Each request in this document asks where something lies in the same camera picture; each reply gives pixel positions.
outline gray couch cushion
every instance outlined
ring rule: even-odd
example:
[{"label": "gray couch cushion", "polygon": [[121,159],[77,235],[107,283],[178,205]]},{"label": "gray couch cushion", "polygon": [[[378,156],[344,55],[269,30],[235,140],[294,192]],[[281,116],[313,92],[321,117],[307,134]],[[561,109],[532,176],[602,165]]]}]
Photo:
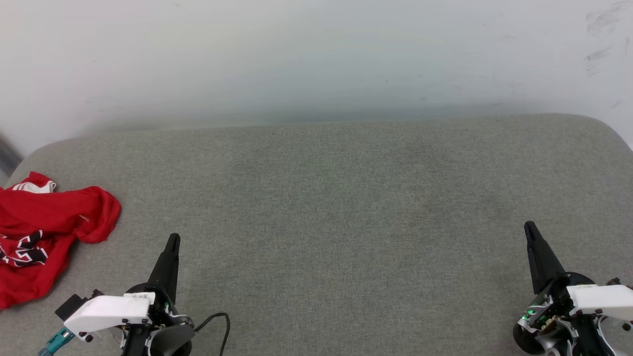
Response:
[{"label": "gray couch cushion", "polygon": [[[123,132],[46,146],[9,183],[30,170],[123,210],[48,297],[1,313],[7,355],[34,355],[73,293],[146,281],[171,232],[177,307],[228,312],[227,356],[521,355],[526,220],[568,270],[633,283],[633,155],[586,117]],[[213,321],[192,354],[216,355],[223,332]],[[104,333],[59,355],[117,346]]]}]

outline black cable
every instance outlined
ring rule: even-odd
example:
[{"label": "black cable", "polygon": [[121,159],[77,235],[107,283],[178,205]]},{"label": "black cable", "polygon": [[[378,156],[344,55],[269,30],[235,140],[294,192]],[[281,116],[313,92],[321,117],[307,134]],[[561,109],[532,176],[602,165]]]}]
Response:
[{"label": "black cable", "polygon": [[194,329],[194,331],[200,331],[200,329],[202,329],[205,325],[207,325],[207,323],[209,323],[209,321],[213,320],[213,318],[215,317],[224,317],[227,320],[227,330],[226,332],[224,332],[224,340],[222,340],[222,347],[220,347],[220,356],[222,356],[222,354],[224,353],[224,346],[227,344],[227,339],[229,338],[229,332],[231,331],[231,320],[229,319],[229,315],[227,313],[215,313],[209,316],[208,318],[206,318],[205,321],[202,322],[202,324]]}]

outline red shirt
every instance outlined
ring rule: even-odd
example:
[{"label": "red shirt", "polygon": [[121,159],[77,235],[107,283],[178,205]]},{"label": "red shirt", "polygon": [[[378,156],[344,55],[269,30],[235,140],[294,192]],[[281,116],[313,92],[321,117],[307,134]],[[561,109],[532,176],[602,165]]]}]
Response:
[{"label": "red shirt", "polygon": [[99,187],[53,193],[55,183],[31,172],[0,188],[0,308],[41,298],[68,265],[79,239],[100,243],[114,229],[121,205]]}]

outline white wall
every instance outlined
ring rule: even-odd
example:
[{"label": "white wall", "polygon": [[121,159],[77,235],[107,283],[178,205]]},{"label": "white wall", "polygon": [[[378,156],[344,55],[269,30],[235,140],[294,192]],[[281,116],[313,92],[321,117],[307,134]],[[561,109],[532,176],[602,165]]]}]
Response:
[{"label": "white wall", "polygon": [[0,0],[0,134],[600,118],[633,144],[633,2]]}]

